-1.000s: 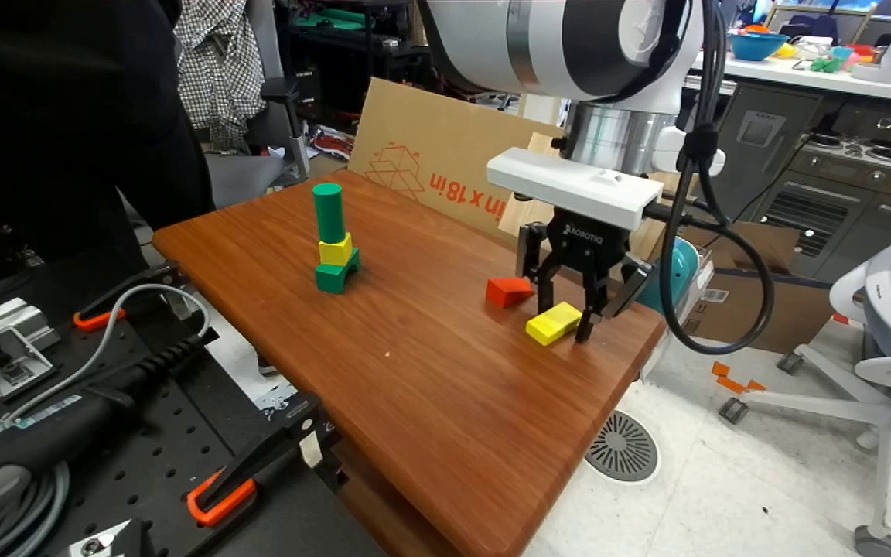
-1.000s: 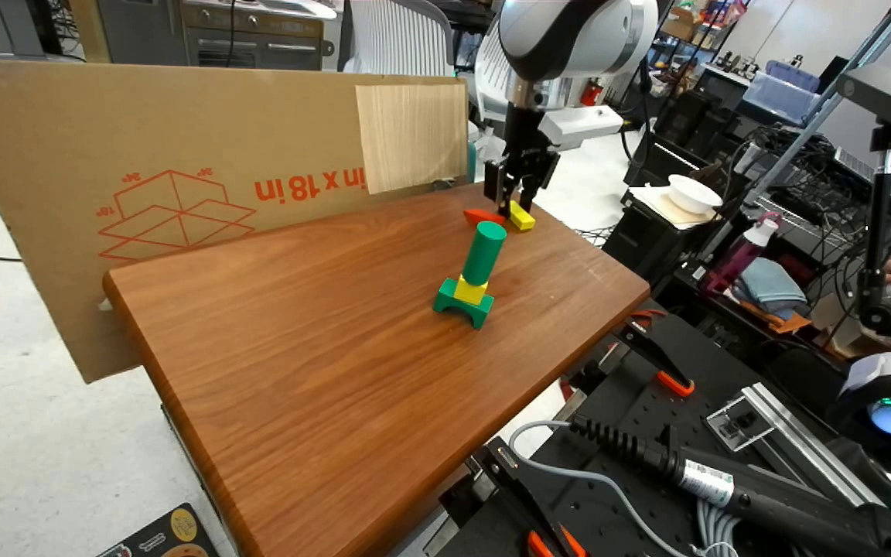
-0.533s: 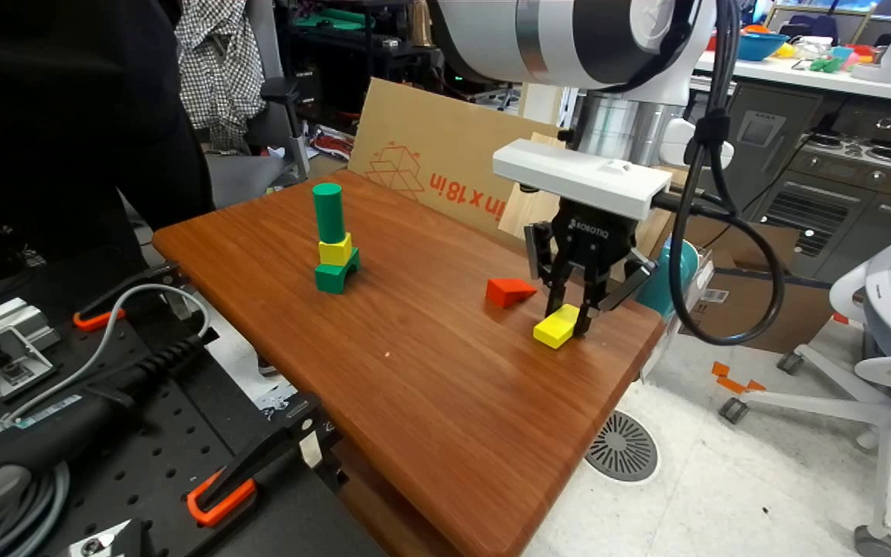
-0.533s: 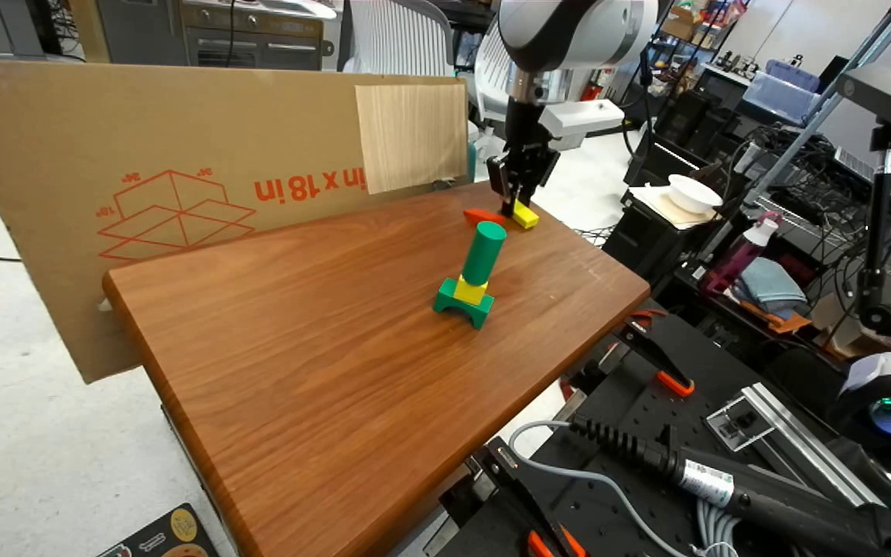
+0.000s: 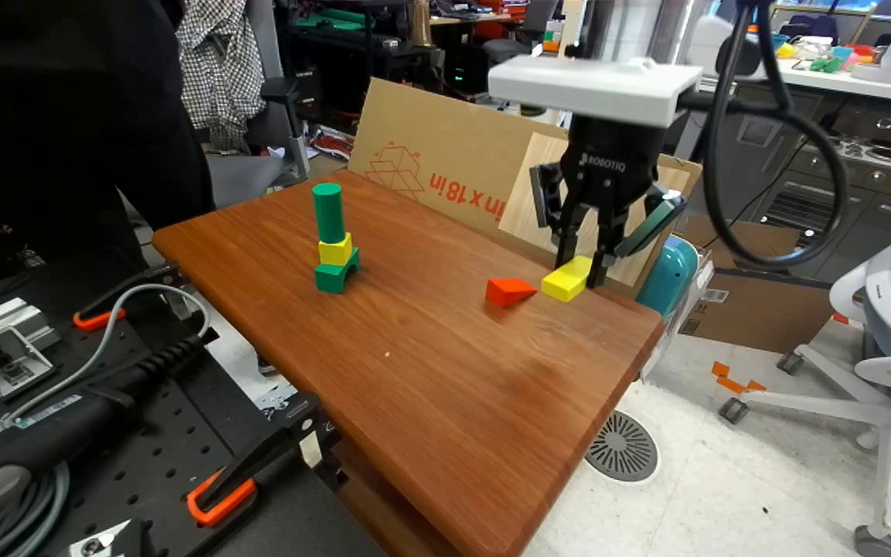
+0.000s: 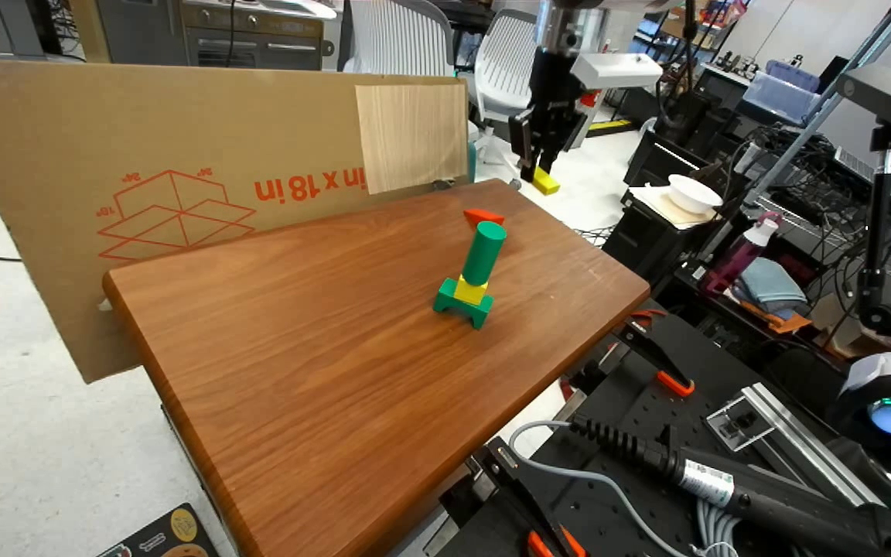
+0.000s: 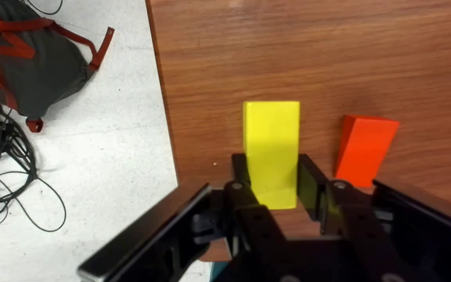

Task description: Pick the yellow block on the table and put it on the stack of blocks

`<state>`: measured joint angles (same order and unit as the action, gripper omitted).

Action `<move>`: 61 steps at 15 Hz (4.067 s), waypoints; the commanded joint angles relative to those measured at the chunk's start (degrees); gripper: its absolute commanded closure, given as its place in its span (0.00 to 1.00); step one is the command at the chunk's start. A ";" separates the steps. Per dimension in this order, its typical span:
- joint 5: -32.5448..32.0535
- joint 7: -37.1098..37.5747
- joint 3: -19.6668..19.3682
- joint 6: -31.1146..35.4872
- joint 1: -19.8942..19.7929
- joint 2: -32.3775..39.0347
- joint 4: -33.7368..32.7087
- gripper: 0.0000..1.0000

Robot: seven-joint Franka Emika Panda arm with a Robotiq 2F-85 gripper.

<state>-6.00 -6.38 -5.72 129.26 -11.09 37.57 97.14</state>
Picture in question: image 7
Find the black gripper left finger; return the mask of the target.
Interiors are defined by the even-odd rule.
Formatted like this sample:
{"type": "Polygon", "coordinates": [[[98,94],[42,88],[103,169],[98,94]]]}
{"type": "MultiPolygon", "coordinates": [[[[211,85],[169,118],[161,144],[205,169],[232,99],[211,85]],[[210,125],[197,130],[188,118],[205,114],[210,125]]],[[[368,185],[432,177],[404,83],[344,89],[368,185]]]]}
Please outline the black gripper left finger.
{"type": "Polygon", "coordinates": [[[230,215],[227,244],[230,255],[254,262],[282,262],[286,241],[271,212],[257,201],[243,154],[232,155],[232,180],[225,185],[225,207],[230,215]]]}

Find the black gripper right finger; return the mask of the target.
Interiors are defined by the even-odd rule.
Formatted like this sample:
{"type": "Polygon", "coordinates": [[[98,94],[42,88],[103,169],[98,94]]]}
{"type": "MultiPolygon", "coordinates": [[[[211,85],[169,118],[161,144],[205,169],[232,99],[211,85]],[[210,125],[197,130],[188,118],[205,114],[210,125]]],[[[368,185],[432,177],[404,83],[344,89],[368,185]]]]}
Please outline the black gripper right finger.
{"type": "Polygon", "coordinates": [[[358,262],[391,262],[393,246],[369,197],[346,180],[329,180],[308,155],[297,163],[297,196],[324,237],[340,237],[358,262]]]}

